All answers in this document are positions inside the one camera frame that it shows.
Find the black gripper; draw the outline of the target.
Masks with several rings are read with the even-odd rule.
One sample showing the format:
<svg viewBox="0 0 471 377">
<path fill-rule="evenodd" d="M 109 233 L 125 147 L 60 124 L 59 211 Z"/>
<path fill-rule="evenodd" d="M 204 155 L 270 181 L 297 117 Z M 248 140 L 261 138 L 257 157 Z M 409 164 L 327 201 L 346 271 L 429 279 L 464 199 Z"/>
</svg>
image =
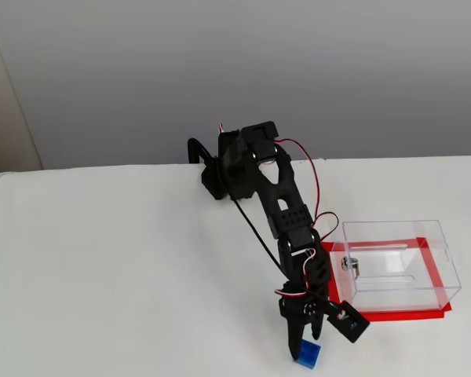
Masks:
<svg viewBox="0 0 471 377">
<path fill-rule="evenodd" d="M 318 340 L 323 327 L 323 314 L 330 312 L 329 291 L 326 284 L 304 284 L 287 281 L 277 290 L 279 312 L 287 321 L 290 354 L 297 360 L 305 328 L 305 317 L 311 317 L 312 337 Z"/>
</svg>

